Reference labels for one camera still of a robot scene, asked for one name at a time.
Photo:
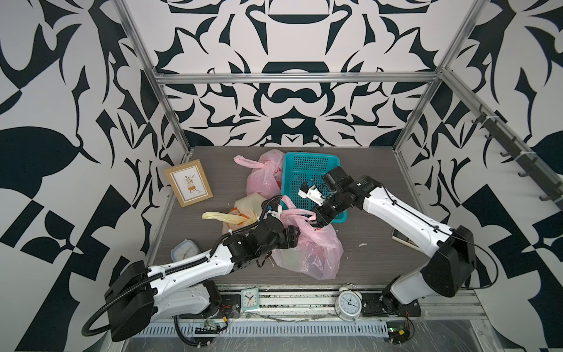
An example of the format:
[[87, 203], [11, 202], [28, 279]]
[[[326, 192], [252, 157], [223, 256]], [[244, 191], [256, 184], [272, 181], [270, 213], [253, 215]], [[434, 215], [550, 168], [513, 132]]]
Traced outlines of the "large pink plastic bag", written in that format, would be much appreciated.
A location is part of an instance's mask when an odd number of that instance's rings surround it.
[[296, 247], [273, 251], [275, 264], [316, 280], [335, 279], [344, 252], [337, 231], [332, 225], [314, 227], [317, 220], [314, 212], [297, 208], [287, 196], [281, 200], [286, 206], [280, 216], [282, 224], [296, 227], [300, 235]]

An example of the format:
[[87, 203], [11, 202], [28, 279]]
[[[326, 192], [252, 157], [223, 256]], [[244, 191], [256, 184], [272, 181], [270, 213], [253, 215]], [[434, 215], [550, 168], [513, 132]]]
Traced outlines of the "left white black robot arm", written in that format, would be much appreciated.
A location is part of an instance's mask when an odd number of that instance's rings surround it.
[[213, 317], [222, 303], [214, 278], [246, 268], [275, 249], [295, 248], [299, 236], [295, 225], [268, 215], [222, 235], [212, 249], [191, 258], [151, 267], [141, 261], [129, 265], [105, 294], [112, 340], [127, 340], [160, 318]]

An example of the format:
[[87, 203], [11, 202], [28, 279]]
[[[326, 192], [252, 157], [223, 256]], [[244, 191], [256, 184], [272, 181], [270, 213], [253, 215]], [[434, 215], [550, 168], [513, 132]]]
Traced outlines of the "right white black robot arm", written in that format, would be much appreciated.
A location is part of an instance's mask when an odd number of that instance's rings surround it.
[[472, 232], [453, 229], [435, 221], [394, 196], [369, 176], [353, 180], [341, 167], [323, 176], [330, 191], [324, 196], [313, 183], [302, 184], [299, 196], [315, 203], [316, 227], [329, 225], [349, 208], [378, 217], [411, 240], [429, 261], [415, 271], [395, 279], [384, 290], [384, 299], [406, 306], [428, 294], [451, 298], [476, 268]]

